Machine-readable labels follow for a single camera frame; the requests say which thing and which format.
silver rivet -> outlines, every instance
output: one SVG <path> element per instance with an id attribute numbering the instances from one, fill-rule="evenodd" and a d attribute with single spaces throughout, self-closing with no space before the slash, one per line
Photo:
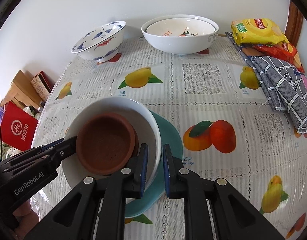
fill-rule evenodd
<path id="1" fill-rule="evenodd" d="M 217 179 L 217 183 L 221 186 L 224 186 L 227 184 L 227 181 L 223 178 Z"/>
<path id="2" fill-rule="evenodd" d="M 129 169 L 129 168 L 123 168 L 122 170 L 121 170 L 121 173 L 122 174 L 129 174 L 131 172 L 131 169 Z"/>
<path id="3" fill-rule="evenodd" d="M 179 170 L 179 172 L 180 172 L 180 174 L 182 174 L 182 175 L 187 175 L 187 174 L 189 173 L 189 170 L 186 169 L 186 168 L 181 168 L 181 169 Z"/>
<path id="4" fill-rule="evenodd" d="M 93 182 L 93 178 L 91 178 L 91 177 L 85 177 L 83 179 L 84 184 L 90 184 L 91 182 Z"/>

bag of chips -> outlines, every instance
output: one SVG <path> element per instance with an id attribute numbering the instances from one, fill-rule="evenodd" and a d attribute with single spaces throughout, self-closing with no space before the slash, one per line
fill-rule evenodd
<path id="1" fill-rule="evenodd" d="M 304 73 L 304 69 L 301 65 L 298 50 L 291 43 L 286 43 L 284 41 L 281 41 L 275 45 L 255 44 L 253 45 L 253 47 L 256 50 L 263 52 L 264 54 L 270 57 L 275 57 L 284 60 L 286 62 L 289 62 L 290 64 L 294 65 L 298 71 Z"/>
<path id="2" fill-rule="evenodd" d="M 231 24 L 233 38 L 235 42 L 257 43 L 257 44 L 277 44 L 281 41 L 289 43 L 278 25 L 270 19 L 245 19 L 233 21 Z"/>

red box with white logo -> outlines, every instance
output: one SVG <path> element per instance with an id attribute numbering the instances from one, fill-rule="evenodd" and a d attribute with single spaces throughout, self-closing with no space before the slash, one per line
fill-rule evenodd
<path id="1" fill-rule="evenodd" d="M 1 122 L 3 142 L 21 151 L 28 150 L 31 148 L 37 125 L 37 119 L 34 119 L 13 102 L 9 102 Z"/>

black cable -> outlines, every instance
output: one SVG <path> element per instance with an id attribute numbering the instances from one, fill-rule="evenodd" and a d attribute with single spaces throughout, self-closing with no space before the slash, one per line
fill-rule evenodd
<path id="1" fill-rule="evenodd" d="M 1 135 L 1 126 L 0 126 L 0 161 L 2 161 L 2 135 Z"/>

human hand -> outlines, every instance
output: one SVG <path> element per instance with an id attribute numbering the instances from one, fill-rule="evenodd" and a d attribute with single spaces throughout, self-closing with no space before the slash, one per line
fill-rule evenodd
<path id="1" fill-rule="evenodd" d="M 19 226 L 12 231 L 12 235 L 16 240 L 23 240 L 25 235 L 39 222 L 39 217 L 31 210 L 30 201 L 27 200 L 19 208 L 17 208 L 13 215 L 20 217 Z"/>

